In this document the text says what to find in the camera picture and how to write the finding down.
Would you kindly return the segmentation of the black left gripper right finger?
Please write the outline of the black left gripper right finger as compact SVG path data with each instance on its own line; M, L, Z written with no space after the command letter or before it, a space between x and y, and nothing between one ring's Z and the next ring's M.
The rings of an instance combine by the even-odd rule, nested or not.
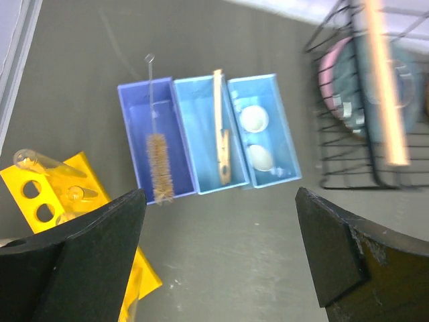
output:
M428 242L301 187L296 208L318 304L329 321L427 321Z

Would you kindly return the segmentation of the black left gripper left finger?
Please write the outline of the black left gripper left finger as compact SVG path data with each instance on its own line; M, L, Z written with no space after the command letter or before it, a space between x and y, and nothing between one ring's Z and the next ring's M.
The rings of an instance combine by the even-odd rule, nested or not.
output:
M146 197L135 189L1 248L2 321L117 321Z

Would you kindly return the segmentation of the long glass test tube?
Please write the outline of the long glass test tube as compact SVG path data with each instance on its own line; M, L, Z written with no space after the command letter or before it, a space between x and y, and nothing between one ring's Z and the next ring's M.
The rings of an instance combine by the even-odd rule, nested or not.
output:
M77 217L80 217L80 213L73 213L73 212L63 213L59 215L58 218L56 219L56 225L61 225Z

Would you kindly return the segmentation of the short glass test tube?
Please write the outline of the short glass test tube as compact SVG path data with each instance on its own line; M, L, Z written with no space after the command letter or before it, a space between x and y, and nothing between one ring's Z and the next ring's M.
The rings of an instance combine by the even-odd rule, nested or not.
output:
M67 190L66 197L73 202L89 202L98 197L98 192L75 185Z

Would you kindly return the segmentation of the test tube brush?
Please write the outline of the test tube brush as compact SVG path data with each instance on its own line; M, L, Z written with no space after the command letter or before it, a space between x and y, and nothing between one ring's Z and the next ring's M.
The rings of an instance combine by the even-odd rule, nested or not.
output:
M173 201L174 186L170 172L170 161L168 157L168 145L166 137L157 130L156 111L154 107L154 84L153 84L153 54L145 57L149 77L149 107L151 113L152 133L147 137L148 160L151 172L151 182L154 192L154 201L158 205Z

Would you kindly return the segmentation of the wooden test tube clamp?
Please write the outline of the wooden test tube clamp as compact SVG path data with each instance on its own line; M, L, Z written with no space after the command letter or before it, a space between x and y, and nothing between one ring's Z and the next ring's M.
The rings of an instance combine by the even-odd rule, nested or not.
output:
M226 185L231 181L231 167L229 151L229 130L223 129L221 69L217 69L213 72L213 101L218 170L221 184Z

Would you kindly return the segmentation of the white oval dish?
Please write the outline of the white oval dish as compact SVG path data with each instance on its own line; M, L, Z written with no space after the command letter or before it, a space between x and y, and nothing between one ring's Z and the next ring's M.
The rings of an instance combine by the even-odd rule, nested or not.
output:
M268 172L273 168L273 157L263 146L253 144L247 147L252 167L261 172Z

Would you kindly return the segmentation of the yellow test tube rack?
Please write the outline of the yellow test tube rack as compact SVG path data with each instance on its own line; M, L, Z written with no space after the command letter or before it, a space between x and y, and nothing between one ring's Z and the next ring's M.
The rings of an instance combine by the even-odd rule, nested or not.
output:
M84 152L79 152L64 163L85 172L87 177L44 176L22 170L15 164L1 171L1 178L33 233L55 227L56 219L63 213L73 212L83 215L111 201ZM67 190L75 185L98 192L98 197L89 202L68 200Z

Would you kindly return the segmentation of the purple plastic bin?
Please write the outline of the purple plastic bin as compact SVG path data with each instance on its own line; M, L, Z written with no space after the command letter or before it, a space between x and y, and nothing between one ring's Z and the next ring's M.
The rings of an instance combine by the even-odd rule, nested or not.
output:
M156 129L165 135L170 170L176 198L196 194L188 144L176 102L171 77L153 80ZM146 193L147 204L154 204L147 136L152 134L149 106L149 81L122 84L117 87L127 132L137 186Z

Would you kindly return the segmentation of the dark blue ceramic plate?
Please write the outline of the dark blue ceramic plate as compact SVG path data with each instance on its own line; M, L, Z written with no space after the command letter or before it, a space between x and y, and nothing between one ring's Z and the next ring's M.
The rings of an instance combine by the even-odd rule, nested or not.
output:
M381 102L388 98L396 108L402 128L410 133L422 114L424 78L413 55L396 43L388 44L390 90L379 86L374 75L379 63L373 60L366 36L345 37L323 56L318 84L330 112L356 136L369 136L374 143L385 139L385 114Z

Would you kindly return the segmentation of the light blue right bin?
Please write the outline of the light blue right bin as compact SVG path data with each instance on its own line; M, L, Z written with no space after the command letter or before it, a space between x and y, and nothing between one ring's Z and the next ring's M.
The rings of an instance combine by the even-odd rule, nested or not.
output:
M298 180L302 177L293 139L278 82L275 74L233 78L227 81L235 123L239 132L241 148L250 178L250 189L262 189L275 184ZM242 110L250 105L263 107L269 115L269 123L259 133L249 133L240 124ZM273 168L268 172L254 169L250 163L247 147L263 146L273 157Z

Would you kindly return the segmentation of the light blue bin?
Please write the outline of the light blue bin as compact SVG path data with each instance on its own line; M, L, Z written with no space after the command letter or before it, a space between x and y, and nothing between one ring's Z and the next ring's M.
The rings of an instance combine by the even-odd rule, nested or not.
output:
M250 189L262 189L275 184L298 180L302 177L293 139L278 82L275 74L233 78L227 81L235 123L239 132L241 148L250 178ZM269 115L269 123L259 133L249 133L240 124L242 110L250 105L263 107ZM263 146L273 157L273 168L268 172L254 169L250 163L247 147Z
M200 195L246 186L249 175L227 84L221 79L223 127L229 131L231 181L222 184L217 161L213 76L174 81L178 110L190 153L191 167Z

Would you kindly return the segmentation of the light blue middle bin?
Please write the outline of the light blue middle bin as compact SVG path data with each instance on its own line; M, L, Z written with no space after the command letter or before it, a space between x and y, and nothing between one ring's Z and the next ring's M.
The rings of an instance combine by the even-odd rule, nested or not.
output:
M217 161L213 76L174 81L178 110L190 153L191 167L200 195L246 186L249 175L227 84L221 79L223 127L229 131L231 181L222 184Z

